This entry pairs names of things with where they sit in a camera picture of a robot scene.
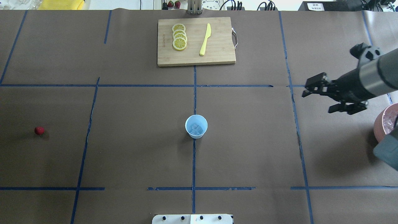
blue tape line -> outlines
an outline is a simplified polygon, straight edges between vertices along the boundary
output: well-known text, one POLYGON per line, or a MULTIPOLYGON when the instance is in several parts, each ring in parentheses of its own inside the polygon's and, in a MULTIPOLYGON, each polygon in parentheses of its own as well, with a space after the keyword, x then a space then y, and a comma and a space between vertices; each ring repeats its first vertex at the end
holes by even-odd
MULTIPOLYGON (((195 187, 195 191, 251 191, 256 187, 195 187)), ((149 191, 191 191, 192 187, 149 187, 149 191)))
POLYGON ((111 23, 111 15, 112 15, 112 10, 109 10, 108 25, 106 26, 105 39, 103 41, 104 44, 106 44, 106 41, 108 39, 108 31, 109 31, 109 24, 111 23))
POLYGON ((368 29, 368 23, 366 22, 365 12, 363 10, 362 10, 362 18, 363 18, 363 23, 365 24, 366 34, 368 35, 368 38, 369 38, 369 43, 370 43, 370 45, 373 46, 371 34, 369 33, 369 29, 368 29))
POLYGON ((6 65, 4 66, 3 74, 1 75, 1 78, 0 78, 0 86, 3 83, 3 79, 4 79, 4 76, 6 74, 6 71, 7 71, 7 68, 8 68, 8 64, 10 63, 12 53, 14 52, 15 44, 17 43, 18 37, 20 36, 23 23, 25 22, 26 14, 27 14, 27 10, 25 10, 25 14, 23 15, 23 18, 22 18, 22 21, 21 21, 21 24, 20 24, 20 28, 18 29, 17 35, 15 36, 15 40, 14 40, 14 43, 12 44, 10 54, 8 55, 8 59, 7 59, 6 65))
POLYGON ((192 187, 149 187, 149 191, 191 191, 192 187))
POLYGON ((317 186, 317 187, 291 187, 291 190, 350 190, 350 189, 390 189, 398 190, 398 186, 317 186))
POLYGON ((95 87, 94 84, 4 84, 3 87, 95 87))
POLYGON ((193 139, 192 157, 192 214, 195 214, 195 191, 196 191, 196 139, 193 139))
MULTIPOLYGON (((297 118, 297 111, 296 111, 296 103, 295 103, 294 92, 293 92, 292 77, 291 77, 291 74, 290 74, 290 68, 289 68, 289 64, 288 64, 288 61, 287 61, 287 49, 286 49, 285 33, 283 31, 282 14, 281 14, 280 11, 278 11, 278 13, 279 13, 279 23, 281 25, 282 42, 283 42, 283 50, 284 50, 284 53, 285 53, 286 69, 287 69, 287 74, 288 74, 288 77, 289 77, 289 88, 290 88, 290 94, 291 94, 292 105, 293 105, 293 113, 294 113, 294 116, 295 116, 296 132, 297 132, 297 136, 298 136, 298 139, 299 139, 298 140, 298 145, 299 145, 300 155, 301 155, 302 173, 303 173, 303 176, 304 176, 305 186, 308 187, 307 171, 305 169, 304 153, 303 153, 303 150, 302 150, 300 127, 299 127, 299 120, 297 118)), ((314 218, 313 218, 313 215, 312 215, 311 199, 310 199, 310 191, 308 189, 306 189, 306 194, 307 194, 307 204, 308 204, 308 211, 309 211, 309 215, 310 215, 310 222, 311 222, 311 224, 314 224, 314 218)))
POLYGON ((75 201, 73 203, 73 210, 72 210, 72 218, 70 220, 70 224, 74 223, 74 216, 76 214, 76 207, 77 207, 77 200, 79 198, 79 191, 80 191, 80 185, 82 183, 82 175, 83 175, 83 168, 84 168, 84 160, 86 159, 86 152, 87 152, 87 145, 88 145, 88 136, 90 134, 91 130, 91 123, 93 120, 93 111, 94 111, 94 105, 96 104, 96 98, 97 98, 97 91, 98 91, 98 83, 100 82, 100 79, 98 78, 97 84, 96 84, 96 90, 94 91, 94 98, 93 98, 93 105, 91 106, 91 112, 90 112, 90 120, 88 122, 88 128, 87 128, 87 135, 86 135, 86 142, 84 144, 84 150, 83 150, 83 156, 82 156, 82 164, 80 166, 80 173, 79 173, 79 179, 77 182, 77 188, 76 188, 76 195, 75 195, 75 201))
POLYGON ((273 85, 197 85, 197 87, 273 87, 273 85))
POLYGON ((161 85, 161 84, 101 84, 99 87, 194 87, 194 85, 161 85))
POLYGON ((196 114, 196 65, 193 66, 193 114, 196 114))
POLYGON ((388 97, 390 104, 393 104, 392 99, 391 99, 391 94, 387 93, 387 97, 388 97))
MULTIPOLYGON (((0 187, 0 191, 76 191, 76 187, 0 187)), ((82 187, 81 191, 104 191, 105 187, 82 187)))

gray tabletop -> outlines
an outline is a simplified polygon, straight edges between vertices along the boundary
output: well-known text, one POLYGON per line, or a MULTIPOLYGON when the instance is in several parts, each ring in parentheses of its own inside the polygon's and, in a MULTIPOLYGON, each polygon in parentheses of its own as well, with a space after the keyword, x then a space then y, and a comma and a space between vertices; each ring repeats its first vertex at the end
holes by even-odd
POLYGON ((157 21, 184 10, 0 11, 0 222, 398 220, 398 172, 372 154, 374 120, 398 94, 352 116, 301 98, 307 78, 354 69, 355 44, 398 48, 398 14, 198 17, 224 16, 236 64, 159 68, 157 21), (198 140, 192 114, 209 123, 198 140))

wooden cutting board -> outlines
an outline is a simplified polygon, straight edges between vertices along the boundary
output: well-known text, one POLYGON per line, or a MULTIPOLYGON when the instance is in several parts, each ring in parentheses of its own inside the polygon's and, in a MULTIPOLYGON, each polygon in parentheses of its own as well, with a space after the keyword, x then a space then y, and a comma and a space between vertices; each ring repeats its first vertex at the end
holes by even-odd
POLYGON ((230 17, 159 20, 158 66, 215 65, 235 62, 230 17), (178 23, 185 25, 188 38, 187 47, 183 51, 176 51, 172 45, 172 27, 178 23), (206 54, 200 56, 199 51, 208 23, 211 26, 211 37, 207 40, 206 54))

yellow towel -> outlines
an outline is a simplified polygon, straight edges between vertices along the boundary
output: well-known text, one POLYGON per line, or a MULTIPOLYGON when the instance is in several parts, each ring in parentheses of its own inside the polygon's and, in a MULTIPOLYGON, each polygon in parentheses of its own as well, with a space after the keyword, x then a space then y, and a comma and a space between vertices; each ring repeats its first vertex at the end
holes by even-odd
POLYGON ((80 10, 84 0, 43 0, 39 10, 80 10))

strawberry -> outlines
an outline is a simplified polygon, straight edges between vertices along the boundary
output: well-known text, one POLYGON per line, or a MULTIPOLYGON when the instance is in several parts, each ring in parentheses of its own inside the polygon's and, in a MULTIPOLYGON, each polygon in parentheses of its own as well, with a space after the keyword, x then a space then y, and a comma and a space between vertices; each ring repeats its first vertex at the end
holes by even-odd
POLYGON ((174 3, 174 5, 176 6, 176 8, 180 8, 180 7, 181 7, 181 3, 180 3, 179 1, 176 1, 176 2, 174 3))
POLYGON ((44 134, 44 128, 43 127, 35 127, 35 133, 39 136, 44 134))
POLYGON ((174 3, 172 1, 169 1, 169 3, 167 4, 167 7, 169 7, 169 8, 174 7, 174 3))

